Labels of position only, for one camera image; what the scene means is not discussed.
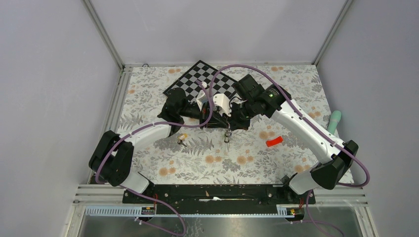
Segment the grey metal key holder plate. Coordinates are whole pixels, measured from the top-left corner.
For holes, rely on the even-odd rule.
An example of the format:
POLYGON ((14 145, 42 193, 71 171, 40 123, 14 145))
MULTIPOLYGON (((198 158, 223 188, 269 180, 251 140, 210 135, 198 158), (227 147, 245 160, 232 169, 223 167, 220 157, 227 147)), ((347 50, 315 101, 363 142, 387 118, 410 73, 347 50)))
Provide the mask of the grey metal key holder plate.
POLYGON ((230 129, 227 129, 224 133, 224 140, 223 140, 224 144, 226 146, 226 151, 227 152, 229 151, 229 148, 230 148, 231 137, 232 137, 232 131, 230 129))

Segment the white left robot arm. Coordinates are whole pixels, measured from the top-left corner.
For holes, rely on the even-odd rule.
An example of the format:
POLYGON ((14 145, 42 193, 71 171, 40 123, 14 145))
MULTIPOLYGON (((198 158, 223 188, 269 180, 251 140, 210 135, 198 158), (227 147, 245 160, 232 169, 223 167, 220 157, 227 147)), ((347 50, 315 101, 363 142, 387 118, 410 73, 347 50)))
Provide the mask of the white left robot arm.
POLYGON ((111 130, 105 132, 88 166, 95 172, 96 183, 108 183, 113 187, 129 189, 140 202, 147 203, 153 198, 153 190, 149 187, 151 181, 132 171, 134 150, 170 137, 181 127, 186 127, 183 117, 200 119, 198 127, 204 127, 221 114, 228 117, 231 115, 229 98, 225 94, 218 93, 212 96, 208 90, 203 89, 199 92, 196 103, 191 104, 183 89, 172 89, 168 92, 162 111, 154 122, 126 135, 119 135, 111 130))

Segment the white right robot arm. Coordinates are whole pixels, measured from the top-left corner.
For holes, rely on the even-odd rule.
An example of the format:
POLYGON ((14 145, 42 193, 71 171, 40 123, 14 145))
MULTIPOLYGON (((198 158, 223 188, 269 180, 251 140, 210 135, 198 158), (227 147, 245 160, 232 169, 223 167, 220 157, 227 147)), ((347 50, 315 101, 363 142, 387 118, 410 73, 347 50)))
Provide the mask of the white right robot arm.
POLYGON ((298 107, 282 87, 271 85, 265 89, 251 75, 246 75, 233 88, 244 100, 241 104, 233 103, 233 122, 248 122, 264 115, 288 129, 318 160, 315 166, 286 182, 288 187, 284 188, 283 196, 287 202, 298 202, 308 190, 318 187, 332 190, 339 184, 358 152, 356 142, 345 142, 329 133, 298 107))

